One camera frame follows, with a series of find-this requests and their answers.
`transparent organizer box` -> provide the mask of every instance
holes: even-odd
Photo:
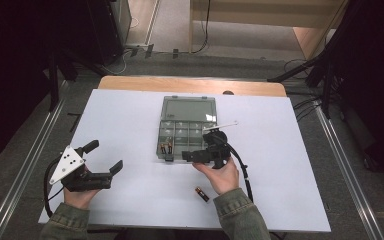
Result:
[[[203,150],[204,128],[217,125],[216,101],[209,97],[164,97],[157,155],[165,161],[181,160],[182,151]]]

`white tabletop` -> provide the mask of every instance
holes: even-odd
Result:
[[[196,186],[217,197],[206,177],[185,161],[167,164],[156,155],[164,96],[202,96],[164,92],[94,90],[71,145],[99,140],[85,154],[88,168],[108,172],[122,159],[124,168],[90,205],[89,223],[164,228],[219,229],[214,203]],[[271,231],[329,232],[330,226],[289,98],[211,95],[217,122],[239,153],[254,202]],[[246,192],[242,173],[240,185]],[[61,185],[55,184],[50,196]],[[51,200],[55,210],[63,195]],[[47,222],[43,211],[39,222]]]

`human hand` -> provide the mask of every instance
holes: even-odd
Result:
[[[76,208],[88,209],[92,198],[100,190],[101,189],[89,190],[84,192],[70,192],[67,188],[64,188],[64,203]]]
[[[219,195],[239,187],[239,171],[231,157],[220,169],[212,169],[203,163],[192,163],[192,166],[207,176],[214,191]]]

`person's left hand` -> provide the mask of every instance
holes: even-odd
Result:
[[[88,209],[90,201],[100,190],[70,192],[67,188],[64,188],[64,203],[76,208]]]

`jacket cuff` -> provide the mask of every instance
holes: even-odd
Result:
[[[89,222],[89,210],[61,203],[50,220],[69,228],[85,229]]]
[[[236,188],[214,199],[219,217],[234,213],[249,204],[252,204],[252,201],[245,195],[242,188]]]

